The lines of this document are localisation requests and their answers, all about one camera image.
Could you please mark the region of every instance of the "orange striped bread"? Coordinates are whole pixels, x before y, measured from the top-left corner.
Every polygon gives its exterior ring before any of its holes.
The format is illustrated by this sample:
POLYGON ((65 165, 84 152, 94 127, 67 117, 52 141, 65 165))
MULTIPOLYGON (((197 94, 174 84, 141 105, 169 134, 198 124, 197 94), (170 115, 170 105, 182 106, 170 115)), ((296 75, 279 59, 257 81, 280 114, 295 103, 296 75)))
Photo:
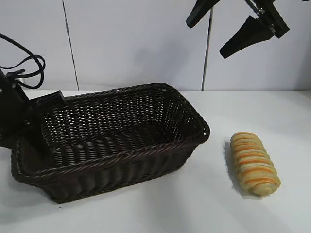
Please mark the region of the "orange striped bread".
POLYGON ((281 181, 262 141, 253 133, 231 137, 231 151, 241 187, 259 196, 274 193, 281 181))

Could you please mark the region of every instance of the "white tabletop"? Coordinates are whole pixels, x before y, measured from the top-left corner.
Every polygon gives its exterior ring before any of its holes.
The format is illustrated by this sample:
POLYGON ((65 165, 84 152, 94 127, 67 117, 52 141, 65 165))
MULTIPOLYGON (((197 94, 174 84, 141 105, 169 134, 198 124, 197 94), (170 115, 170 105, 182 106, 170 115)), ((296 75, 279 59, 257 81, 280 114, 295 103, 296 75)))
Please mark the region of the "white tabletop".
MULTIPOLYGON (((46 93, 27 92, 31 98, 46 93)), ((179 171, 159 179, 55 204, 41 190, 11 177, 10 151, 1 148, 0 232, 310 232, 311 92, 182 94, 212 133, 179 171), (242 196, 232 170, 228 173, 226 142, 238 131, 256 133, 270 153, 282 181, 270 197, 242 196)))

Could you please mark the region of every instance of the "wicker basket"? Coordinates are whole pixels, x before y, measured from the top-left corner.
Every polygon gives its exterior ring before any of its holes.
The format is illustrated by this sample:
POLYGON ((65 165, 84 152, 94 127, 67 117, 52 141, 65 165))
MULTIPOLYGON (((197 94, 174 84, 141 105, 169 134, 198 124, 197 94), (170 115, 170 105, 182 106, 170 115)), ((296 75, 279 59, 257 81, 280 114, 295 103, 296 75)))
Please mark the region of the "wicker basket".
POLYGON ((163 83, 67 97, 41 116, 50 153, 20 135, 12 175, 69 202, 179 169, 210 130, 189 102, 163 83))

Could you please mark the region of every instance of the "black wire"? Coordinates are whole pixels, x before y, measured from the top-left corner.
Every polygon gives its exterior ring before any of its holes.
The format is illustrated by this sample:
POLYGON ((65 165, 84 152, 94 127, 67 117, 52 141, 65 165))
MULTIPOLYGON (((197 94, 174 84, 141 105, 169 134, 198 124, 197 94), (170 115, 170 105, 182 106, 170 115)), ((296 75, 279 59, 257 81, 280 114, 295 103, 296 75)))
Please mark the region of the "black wire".
POLYGON ((31 53, 27 48, 25 48, 24 46, 22 46, 21 44, 19 44, 18 42, 16 42, 15 40, 12 40, 11 38, 3 35, 0 33, 0 38, 10 42, 11 44, 19 47, 21 50, 23 50, 25 53, 27 53, 29 56, 26 57, 23 61, 21 61, 18 65, 14 66, 14 67, 9 67, 9 68, 5 68, 5 67, 0 67, 2 69, 11 69, 11 68, 16 68, 17 66, 23 64, 24 62, 30 60, 30 59, 34 59, 34 61, 37 63, 37 65, 39 66, 39 70, 35 71, 35 72, 32 72, 32 73, 29 73, 29 74, 18 74, 16 76, 14 76, 13 78, 14 79, 17 79, 17 78, 30 78, 30 77, 33 77, 35 75, 38 75, 40 74, 40 81, 38 83, 38 85, 36 86, 29 86, 29 85, 26 85, 24 83, 22 83, 21 81, 19 80, 15 80, 16 83, 18 83, 19 85, 23 86, 23 87, 26 87, 28 89, 32 89, 32 90, 35 90, 35 89, 38 89, 39 87, 42 86, 43 84, 43 81, 44 81, 44 68, 45 68, 45 60, 42 56, 40 55, 34 55, 33 53, 31 53))

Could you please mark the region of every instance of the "bread loaf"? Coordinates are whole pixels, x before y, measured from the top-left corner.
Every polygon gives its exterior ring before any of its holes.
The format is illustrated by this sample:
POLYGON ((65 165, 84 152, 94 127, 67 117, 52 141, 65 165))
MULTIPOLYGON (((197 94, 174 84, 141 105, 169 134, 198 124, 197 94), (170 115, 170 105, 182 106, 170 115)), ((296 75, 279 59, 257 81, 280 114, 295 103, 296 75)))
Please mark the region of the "bread loaf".
POLYGON ((253 133, 231 137, 231 151, 241 187, 258 196, 274 193, 281 181, 262 141, 253 133))

